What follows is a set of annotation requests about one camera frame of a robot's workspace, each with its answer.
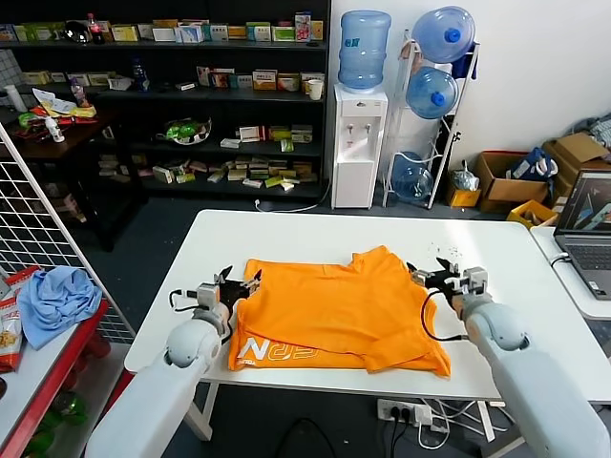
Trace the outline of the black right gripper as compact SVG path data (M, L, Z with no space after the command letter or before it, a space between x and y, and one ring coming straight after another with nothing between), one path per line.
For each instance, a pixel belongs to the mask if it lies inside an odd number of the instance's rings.
M444 270L427 272L418 269L410 262L406 262L411 273L411 279L417 284L424 284L427 289L440 291L447 301L451 301L454 296L462 294L461 277L459 266L455 262L437 257L436 260Z

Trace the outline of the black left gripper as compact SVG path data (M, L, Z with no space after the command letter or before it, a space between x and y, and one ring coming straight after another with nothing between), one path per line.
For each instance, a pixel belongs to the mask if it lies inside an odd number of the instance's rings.
M233 281L229 279L229 274L233 269L229 265L222 269L219 274L214 275L214 284L219 287L220 302L228 311L234 309L235 303L241 299L248 299L249 292L256 292L262 279L262 270L259 269L252 279L248 281Z

